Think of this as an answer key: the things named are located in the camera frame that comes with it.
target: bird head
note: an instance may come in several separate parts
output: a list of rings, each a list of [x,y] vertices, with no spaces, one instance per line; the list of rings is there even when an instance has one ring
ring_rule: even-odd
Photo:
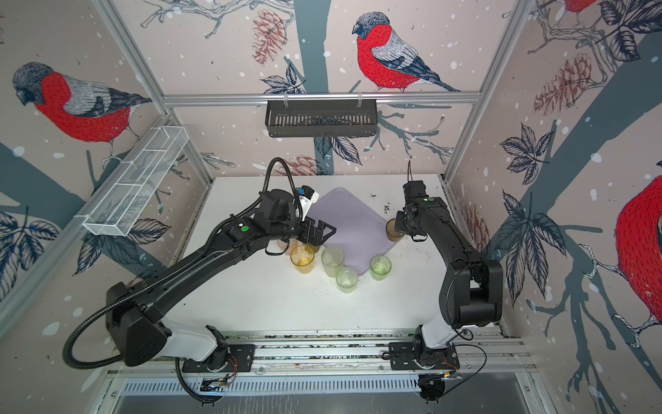
[[[368,34],[379,25],[390,25],[391,22],[386,15],[379,11],[371,11],[359,17],[352,29],[352,34],[357,34],[361,40],[365,40]]]
[[[23,105],[34,102],[37,105],[46,103],[41,89],[41,81],[54,70],[47,65],[31,62],[21,66],[14,73],[14,89]]]

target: plastic cup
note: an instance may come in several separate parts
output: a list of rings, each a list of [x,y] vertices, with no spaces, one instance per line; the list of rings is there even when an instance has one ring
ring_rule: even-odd
[[[389,222],[386,223],[386,237],[388,237],[390,241],[396,242],[400,240],[402,236],[404,236],[404,233],[395,231],[395,219],[389,220]]]
[[[307,244],[300,244],[292,250],[290,260],[300,273],[310,273],[312,270],[312,261],[315,259],[315,252]]]
[[[383,254],[378,254],[370,259],[370,274],[374,280],[384,280],[391,271],[391,261]]]
[[[294,248],[297,247],[298,245],[299,245],[299,241],[295,238],[290,239],[290,247],[287,247],[287,242],[278,240],[278,247],[280,247],[281,250],[285,250],[285,248],[287,248],[285,254],[288,256],[292,254],[292,250],[294,250]]]
[[[356,287],[356,282],[359,281],[359,275],[356,272],[348,267],[342,268],[336,275],[336,283],[338,284],[338,289],[344,293],[349,293],[354,290]]]
[[[338,271],[342,269],[342,263],[345,261],[345,253],[334,246],[327,247],[322,251],[322,266],[326,275],[335,278]]]

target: black wire basket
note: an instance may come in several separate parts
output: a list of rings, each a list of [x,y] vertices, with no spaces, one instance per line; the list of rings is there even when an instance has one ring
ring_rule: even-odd
[[[269,101],[265,120],[269,136],[373,136],[377,133],[377,101]]]

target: purple tray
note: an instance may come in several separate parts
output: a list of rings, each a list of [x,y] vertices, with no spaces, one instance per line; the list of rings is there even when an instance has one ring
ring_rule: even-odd
[[[395,245],[386,237],[386,220],[344,188],[329,191],[312,205],[308,216],[336,227],[325,246],[345,252],[345,266],[357,274],[370,269],[370,259]]]

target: white wire basket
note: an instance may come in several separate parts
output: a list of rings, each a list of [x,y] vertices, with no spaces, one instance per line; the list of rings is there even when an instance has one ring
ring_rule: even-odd
[[[86,218],[83,226],[89,232],[126,236],[189,141],[183,127],[159,127],[150,132],[145,148],[135,159],[123,161],[129,167]]]

